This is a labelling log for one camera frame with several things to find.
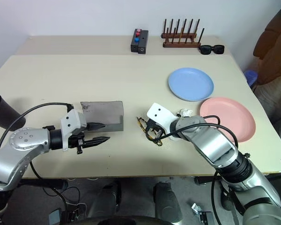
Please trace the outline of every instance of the sunglasses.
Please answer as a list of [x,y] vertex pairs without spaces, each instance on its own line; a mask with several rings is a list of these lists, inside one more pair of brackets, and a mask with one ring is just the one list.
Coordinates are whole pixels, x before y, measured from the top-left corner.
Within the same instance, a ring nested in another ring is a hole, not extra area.
[[214,51],[215,54],[223,54],[225,50],[225,46],[215,45],[212,47],[211,45],[201,45],[199,47],[199,50],[203,55],[209,55],[211,51]]

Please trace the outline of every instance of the white wall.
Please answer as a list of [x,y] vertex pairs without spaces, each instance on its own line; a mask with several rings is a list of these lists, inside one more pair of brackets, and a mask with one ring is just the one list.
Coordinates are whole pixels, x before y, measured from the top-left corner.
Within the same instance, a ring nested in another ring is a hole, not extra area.
[[0,67],[29,35],[160,35],[163,20],[200,18],[246,69],[281,0],[0,0]]

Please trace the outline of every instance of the floor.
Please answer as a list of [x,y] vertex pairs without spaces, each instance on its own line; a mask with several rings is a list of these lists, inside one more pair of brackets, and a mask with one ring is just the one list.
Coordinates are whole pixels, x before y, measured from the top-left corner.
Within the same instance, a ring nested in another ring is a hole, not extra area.
[[[86,203],[88,209],[102,187],[111,183],[112,178],[97,180],[75,179],[68,181],[69,187],[78,187],[81,191],[81,202]],[[121,178],[122,203],[117,215],[142,215],[154,217],[153,187],[156,183],[170,182],[183,213],[183,225],[199,225],[198,218],[193,214],[191,206],[197,203],[204,211],[212,211],[210,202],[211,184],[198,186],[192,177],[149,177],[149,178]],[[281,195],[281,180],[273,182]],[[222,225],[233,224],[231,212],[220,206],[220,189],[215,186],[215,204]],[[64,195],[71,200],[77,199],[75,189],[68,190]],[[48,215],[57,208],[62,208],[59,197],[45,195],[42,188],[22,186],[14,191],[9,201],[9,208],[3,218],[6,225],[47,225]],[[239,224],[242,217],[237,213]]]

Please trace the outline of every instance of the pink plate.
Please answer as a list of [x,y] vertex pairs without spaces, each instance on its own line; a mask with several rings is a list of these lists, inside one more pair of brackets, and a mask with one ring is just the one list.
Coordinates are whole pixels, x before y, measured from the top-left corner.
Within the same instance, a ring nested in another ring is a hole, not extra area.
[[[221,125],[229,128],[237,137],[238,142],[248,141],[253,137],[256,124],[252,114],[239,102],[226,97],[207,99],[200,108],[200,116],[216,115]],[[206,119],[209,123],[217,123],[216,118]],[[231,141],[232,136],[220,129]]]

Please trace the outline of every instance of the table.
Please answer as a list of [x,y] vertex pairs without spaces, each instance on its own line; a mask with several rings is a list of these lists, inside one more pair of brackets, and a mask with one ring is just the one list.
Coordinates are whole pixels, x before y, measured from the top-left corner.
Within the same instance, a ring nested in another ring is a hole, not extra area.
[[[211,175],[214,169],[186,141],[149,142],[137,124],[137,116],[156,102],[176,113],[182,108],[199,113],[201,102],[174,96],[168,85],[170,73],[182,67],[206,72],[214,82],[211,97],[229,97],[243,104],[256,121],[256,133],[239,144],[250,153],[263,173],[281,172],[281,140],[261,104],[226,49],[224,55],[200,55],[196,49],[164,49],[159,37],[149,37],[146,55],[129,50],[131,37],[31,37],[0,69],[0,94],[18,112],[46,102],[72,103],[82,112],[81,101],[123,101],[124,131],[94,133],[107,142],[67,152],[53,150],[33,160],[46,178],[118,176]],[[202,43],[220,44],[215,37]],[[48,106],[26,117],[27,127],[55,125],[66,113],[62,106]],[[30,170],[25,178],[35,177]]]

